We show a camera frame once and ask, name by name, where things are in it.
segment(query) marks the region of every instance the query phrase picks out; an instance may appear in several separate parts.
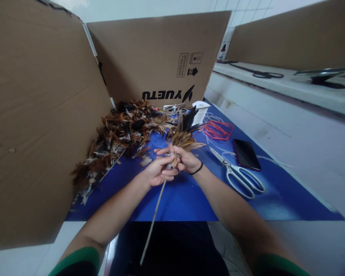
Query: label on box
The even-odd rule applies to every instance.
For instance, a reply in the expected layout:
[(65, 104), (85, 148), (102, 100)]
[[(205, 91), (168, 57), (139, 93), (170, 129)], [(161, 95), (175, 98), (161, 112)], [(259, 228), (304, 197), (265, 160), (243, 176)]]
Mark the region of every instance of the label on box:
[(192, 53), (189, 64), (200, 64), (202, 62), (203, 53)]
[(189, 53), (180, 53), (179, 63), (177, 64), (176, 77), (184, 77), (185, 76), (185, 69), (186, 69), (187, 63), (188, 63), (188, 56), (189, 56)]

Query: feather duster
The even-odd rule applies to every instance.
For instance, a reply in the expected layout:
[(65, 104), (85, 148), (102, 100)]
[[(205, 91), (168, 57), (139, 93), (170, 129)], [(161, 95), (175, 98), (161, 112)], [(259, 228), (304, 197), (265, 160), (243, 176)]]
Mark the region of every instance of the feather duster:
[[(171, 139), (171, 143), (172, 143), (173, 146), (178, 146), (178, 147), (183, 148), (186, 151), (191, 151), (193, 149), (198, 149), (198, 148), (200, 148), (200, 147), (205, 145), (203, 143), (197, 143), (195, 141), (194, 137), (192, 136), (192, 133), (195, 130), (198, 130), (200, 128), (200, 126), (201, 126), (201, 125), (194, 125), (194, 126), (192, 126), (193, 121), (194, 121), (194, 116), (197, 114), (197, 112), (198, 112), (198, 110), (196, 110), (196, 107), (194, 107), (191, 110), (191, 112), (189, 112), (188, 114), (186, 114), (184, 116), (182, 114), (182, 111), (181, 110), (179, 111), (179, 119), (177, 121), (175, 131), (173, 131), (170, 136), (166, 136), (167, 140)], [(167, 164), (166, 169), (174, 169), (177, 166), (177, 159), (180, 156), (177, 153), (169, 153), (168, 154), (168, 156), (172, 156), (172, 155), (174, 155), (175, 158), (174, 158), (174, 160), (171, 163)], [(151, 223), (151, 227), (149, 229), (149, 233), (148, 233), (147, 241), (146, 241), (146, 244), (145, 244), (145, 248), (143, 250), (143, 254), (142, 254), (141, 261), (140, 261), (140, 265), (143, 264), (143, 260), (145, 258), (145, 254), (146, 254), (146, 251), (147, 251), (147, 248), (148, 248), (148, 244), (150, 242), (154, 221), (156, 219), (156, 214), (157, 214), (157, 211), (158, 211), (158, 206), (160, 204), (160, 200), (161, 200), (161, 196), (162, 196), (162, 193), (164, 191), (164, 188), (165, 188), (165, 184), (166, 184), (166, 180), (164, 181), (164, 183), (162, 185), (161, 192), (160, 192), (160, 195), (158, 197), (156, 209), (154, 211), (153, 220), (152, 220), (152, 223)]]

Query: wooden stick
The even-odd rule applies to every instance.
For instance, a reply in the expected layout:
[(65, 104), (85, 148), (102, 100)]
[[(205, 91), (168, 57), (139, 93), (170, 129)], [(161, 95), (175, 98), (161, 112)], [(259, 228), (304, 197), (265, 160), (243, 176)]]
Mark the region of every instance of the wooden stick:
[(160, 205), (160, 200), (161, 200), (162, 192), (164, 191), (164, 188), (165, 188), (165, 184), (166, 184), (166, 180), (164, 180), (164, 184), (162, 185), (162, 189), (161, 189), (161, 192), (160, 192), (160, 196), (158, 197), (158, 201), (157, 201), (156, 209), (155, 209), (155, 211), (154, 211), (154, 216), (153, 216), (151, 228), (149, 229), (150, 232), (148, 233), (148, 238), (147, 238), (147, 241), (146, 241), (146, 245), (145, 245), (145, 248), (144, 248), (144, 250), (143, 250), (143, 254), (142, 254), (141, 261), (140, 261), (140, 263), (139, 263), (140, 266), (142, 266), (142, 264), (143, 264), (143, 260), (144, 260), (144, 258), (145, 258), (145, 254), (146, 254), (146, 251), (147, 251), (147, 247), (148, 247), (148, 244), (149, 244), (149, 242), (150, 242), (151, 233), (152, 233), (152, 228), (153, 228), (153, 225), (154, 225), (154, 220), (156, 219), (158, 206)]

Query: black wristband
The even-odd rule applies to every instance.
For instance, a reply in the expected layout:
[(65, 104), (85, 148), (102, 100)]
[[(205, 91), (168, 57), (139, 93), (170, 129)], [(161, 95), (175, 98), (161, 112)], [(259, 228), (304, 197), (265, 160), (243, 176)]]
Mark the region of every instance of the black wristband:
[(201, 161), (201, 162), (200, 162), (200, 167), (199, 167), (199, 169), (196, 170), (196, 171), (193, 172), (193, 173), (190, 173), (190, 175), (196, 174), (197, 172), (199, 172), (199, 171), (202, 169), (202, 167), (203, 167), (203, 162)]

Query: smartphone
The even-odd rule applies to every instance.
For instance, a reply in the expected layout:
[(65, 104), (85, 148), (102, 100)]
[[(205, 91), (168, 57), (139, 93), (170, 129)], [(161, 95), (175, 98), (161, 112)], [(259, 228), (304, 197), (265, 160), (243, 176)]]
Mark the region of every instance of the smartphone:
[(239, 166), (254, 171), (262, 170), (261, 165), (258, 162), (257, 155), (250, 142), (234, 139), (234, 150)]

